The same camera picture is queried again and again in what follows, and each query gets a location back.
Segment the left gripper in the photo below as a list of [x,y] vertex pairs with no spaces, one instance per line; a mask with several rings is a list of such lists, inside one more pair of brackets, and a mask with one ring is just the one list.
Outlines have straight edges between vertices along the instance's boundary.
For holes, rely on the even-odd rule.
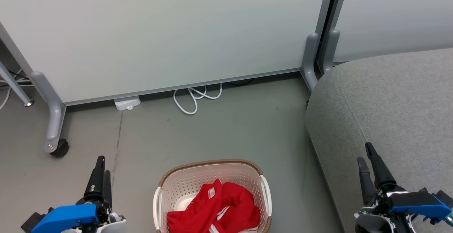
[[111,173],[105,171],[105,156],[98,156],[92,170],[84,199],[76,205],[95,204],[95,218],[91,223],[80,223],[78,233],[126,233],[126,218],[112,211]]

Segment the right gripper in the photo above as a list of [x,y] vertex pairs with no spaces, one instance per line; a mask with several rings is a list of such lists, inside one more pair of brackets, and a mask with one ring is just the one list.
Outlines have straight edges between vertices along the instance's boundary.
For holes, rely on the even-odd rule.
[[357,158],[359,168],[359,179],[361,186],[361,196],[365,205],[355,214],[356,233],[415,233],[412,225],[415,215],[411,212],[389,213],[379,205],[385,205],[382,199],[387,198],[388,194],[407,194],[402,188],[396,188],[396,181],[382,157],[378,154],[372,143],[365,144],[367,157],[372,164],[375,176],[375,186],[373,185],[371,174],[366,161],[363,157]]

